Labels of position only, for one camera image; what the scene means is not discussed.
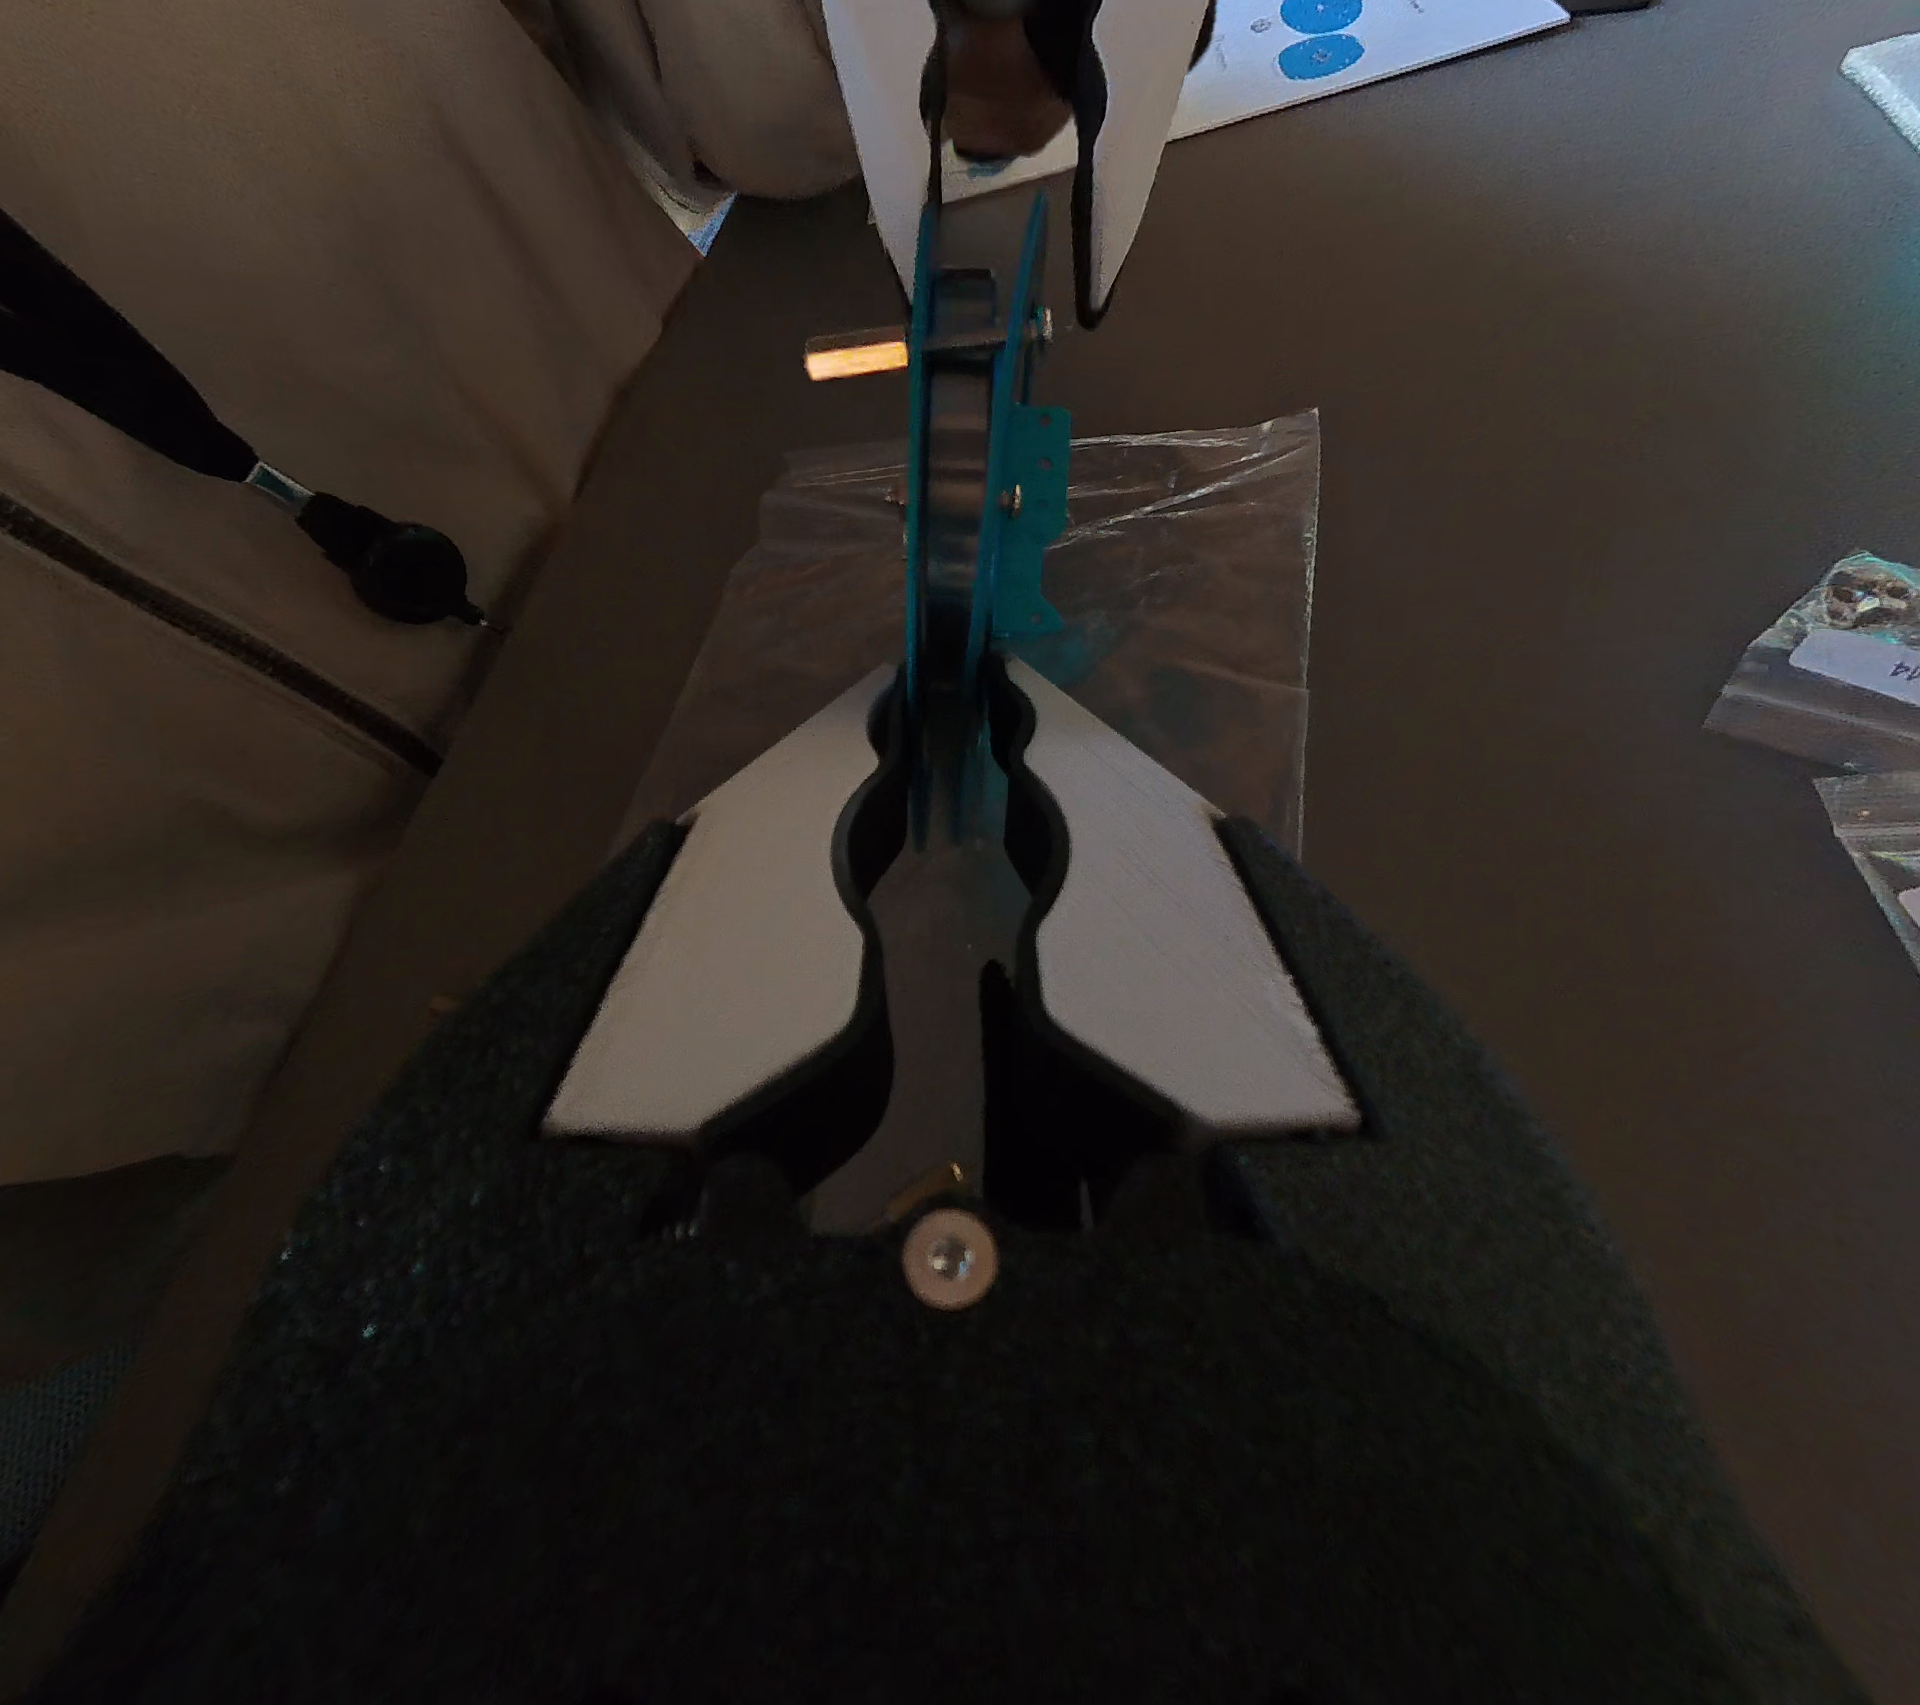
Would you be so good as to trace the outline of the white foam sheet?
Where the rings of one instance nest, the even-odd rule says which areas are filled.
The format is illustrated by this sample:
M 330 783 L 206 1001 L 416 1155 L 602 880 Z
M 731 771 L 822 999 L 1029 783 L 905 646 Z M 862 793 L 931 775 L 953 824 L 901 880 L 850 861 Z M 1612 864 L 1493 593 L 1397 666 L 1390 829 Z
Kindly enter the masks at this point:
M 1840 74 L 1851 82 L 1914 150 L 1920 145 L 1920 35 L 1883 38 L 1850 48 Z

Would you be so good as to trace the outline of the person's left hand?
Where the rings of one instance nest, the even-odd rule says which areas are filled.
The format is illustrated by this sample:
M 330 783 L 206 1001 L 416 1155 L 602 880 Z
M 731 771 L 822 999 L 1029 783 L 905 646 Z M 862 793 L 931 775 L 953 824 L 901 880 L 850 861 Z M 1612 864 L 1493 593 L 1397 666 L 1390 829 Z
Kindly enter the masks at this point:
M 1020 158 L 1068 125 L 1068 99 L 1047 81 L 1025 16 L 949 8 L 943 16 L 943 130 L 956 157 Z

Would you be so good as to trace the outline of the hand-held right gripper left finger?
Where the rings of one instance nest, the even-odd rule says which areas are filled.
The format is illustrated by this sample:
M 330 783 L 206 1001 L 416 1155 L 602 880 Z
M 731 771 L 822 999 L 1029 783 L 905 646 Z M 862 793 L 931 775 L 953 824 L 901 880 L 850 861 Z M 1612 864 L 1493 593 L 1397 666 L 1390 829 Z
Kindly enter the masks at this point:
M 863 935 L 832 847 L 878 768 L 872 714 L 890 687 L 867 672 L 683 814 L 546 1137 L 698 1142 L 845 1034 Z

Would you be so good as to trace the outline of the blue metal turntable assembly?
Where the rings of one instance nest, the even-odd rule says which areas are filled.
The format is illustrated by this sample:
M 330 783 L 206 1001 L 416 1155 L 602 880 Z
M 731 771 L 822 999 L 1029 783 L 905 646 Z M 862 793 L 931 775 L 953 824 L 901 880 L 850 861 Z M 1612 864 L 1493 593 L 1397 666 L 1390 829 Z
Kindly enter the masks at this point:
M 1045 256 L 1040 193 L 1005 272 L 959 259 L 936 210 L 921 216 L 905 327 L 898 699 L 915 851 L 969 831 L 987 666 L 1062 628 L 1042 573 L 1067 525 L 1073 416 L 1039 390 L 1055 332 Z

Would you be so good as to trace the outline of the person's beige jacket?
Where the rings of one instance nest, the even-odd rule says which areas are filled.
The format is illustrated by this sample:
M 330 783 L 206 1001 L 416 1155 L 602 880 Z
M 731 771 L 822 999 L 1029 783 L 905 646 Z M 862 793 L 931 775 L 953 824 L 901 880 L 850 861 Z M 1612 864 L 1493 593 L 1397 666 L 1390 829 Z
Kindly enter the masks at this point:
M 1 0 L 3 226 L 506 619 L 692 269 L 549 0 Z M 3 1184 L 229 1151 L 490 639 L 3 377 Z

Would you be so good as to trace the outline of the pile of small hardware bags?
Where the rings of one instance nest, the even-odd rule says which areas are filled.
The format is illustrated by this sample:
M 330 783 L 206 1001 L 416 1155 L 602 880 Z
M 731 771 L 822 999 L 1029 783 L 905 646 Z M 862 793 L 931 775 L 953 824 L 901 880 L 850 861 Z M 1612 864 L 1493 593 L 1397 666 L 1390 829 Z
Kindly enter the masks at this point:
M 1918 961 L 1918 568 L 1833 563 L 1741 652 L 1703 727 L 1794 758 Z

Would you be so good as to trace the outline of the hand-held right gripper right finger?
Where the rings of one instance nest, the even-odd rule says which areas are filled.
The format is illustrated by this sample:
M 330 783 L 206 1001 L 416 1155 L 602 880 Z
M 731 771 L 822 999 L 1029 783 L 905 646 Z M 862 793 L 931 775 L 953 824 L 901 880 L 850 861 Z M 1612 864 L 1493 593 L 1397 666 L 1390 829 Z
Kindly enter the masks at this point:
M 1357 1133 L 1224 816 L 1035 667 L 1004 684 L 1007 808 L 1043 842 L 1020 968 L 1047 1029 L 1207 1133 Z

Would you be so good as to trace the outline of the large clear plastic bag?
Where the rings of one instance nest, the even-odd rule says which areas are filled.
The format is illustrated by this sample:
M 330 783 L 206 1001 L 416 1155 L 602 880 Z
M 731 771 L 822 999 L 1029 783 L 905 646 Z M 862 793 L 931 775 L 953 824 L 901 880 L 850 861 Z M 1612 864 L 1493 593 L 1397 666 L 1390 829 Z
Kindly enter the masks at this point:
M 1045 553 L 1047 682 L 1219 809 L 1301 847 L 1316 415 L 1078 438 Z M 898 443 L 786 458 L 614 847 L 721 785 L 901 644 Z

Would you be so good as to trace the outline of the grey desk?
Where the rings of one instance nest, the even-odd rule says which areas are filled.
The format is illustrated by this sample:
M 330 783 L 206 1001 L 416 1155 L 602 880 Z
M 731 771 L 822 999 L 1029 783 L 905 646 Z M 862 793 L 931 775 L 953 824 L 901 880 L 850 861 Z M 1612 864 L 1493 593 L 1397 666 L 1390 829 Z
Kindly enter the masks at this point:
M 1916 1700 L 1916 973 L 1817 796 L 1704 733 L 1853 545 L 1916 552 L 1916 158 L 1838 76 L 1916 0 L 1658 0 L 1174 147 L 1093 424 L 1323 415 L 1305 864 L 1547 1120 L 1762 1535 Z M 26 1688 L 125 1560 L 277 1227 L 611 852 L 758 492 L 878 436 L 850 196 L 741 208 L 206 1203 L 3 1611 Z

